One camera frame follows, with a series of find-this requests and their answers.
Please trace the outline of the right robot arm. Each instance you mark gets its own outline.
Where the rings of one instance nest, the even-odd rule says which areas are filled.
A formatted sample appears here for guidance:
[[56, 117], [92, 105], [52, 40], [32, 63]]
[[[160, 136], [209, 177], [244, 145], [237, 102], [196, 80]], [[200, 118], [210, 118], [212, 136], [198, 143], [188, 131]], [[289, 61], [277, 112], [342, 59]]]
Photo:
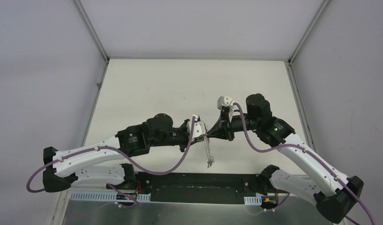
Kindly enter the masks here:
[[243, 132], [248, 145], [258, 153], [277, 151], [297, 165], [308, 179], [291, 175], [278, 166], [269, 165], [259, 174], [259, 187], [287, 191], [313, 204], [328, 221], [338, 224], [359, 202], [364, 183], [325, 161], [284, 120], [273, 116], [270, 103], [261, 94], [249, 95], [244, 112], [228, 96], [217, 100], [220, 116], [208, 131], [209, 138], [232, 141]]

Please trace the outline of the keyring with keys bunch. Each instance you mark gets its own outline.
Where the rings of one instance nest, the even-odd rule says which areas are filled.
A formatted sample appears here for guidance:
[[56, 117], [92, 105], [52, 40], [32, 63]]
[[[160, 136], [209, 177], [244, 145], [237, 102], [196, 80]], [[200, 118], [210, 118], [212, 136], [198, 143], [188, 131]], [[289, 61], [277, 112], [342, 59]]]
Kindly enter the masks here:
[[214, 157], [211, 155], [209, 139], [207, 138], [207, 136], [204, 136], [204, 145], [207, 156], [207, 168], [210, 168], [214, 163]]

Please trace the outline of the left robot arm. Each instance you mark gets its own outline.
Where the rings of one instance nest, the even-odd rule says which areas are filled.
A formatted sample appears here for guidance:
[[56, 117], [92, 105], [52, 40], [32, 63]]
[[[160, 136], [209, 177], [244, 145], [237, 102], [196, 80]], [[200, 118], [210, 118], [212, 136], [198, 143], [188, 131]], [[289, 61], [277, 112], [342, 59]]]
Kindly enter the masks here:
[[[152, 175], [166, 175], [176, 170], [184, 161], [192, 144], [203, 141], [206, 126], [198, 116], [186, 119], [180, 127], [173, 127], [172, 118], [164, 113], [145, 122], [129, 126], [108, 139], [72, 150], [44, 149], [43, 185], [45, 192], [55, 193], [81, 184], [108, 183], [123, 189], [135, 186], [133, 170], [124, 165], [101, 166], [101, 163], [127, 159], [140, 170]], [[153, 172], [132, 160], [148, 154], [150, 148], [179, 146], [183, 153], [179, 162], [164, 172]]]

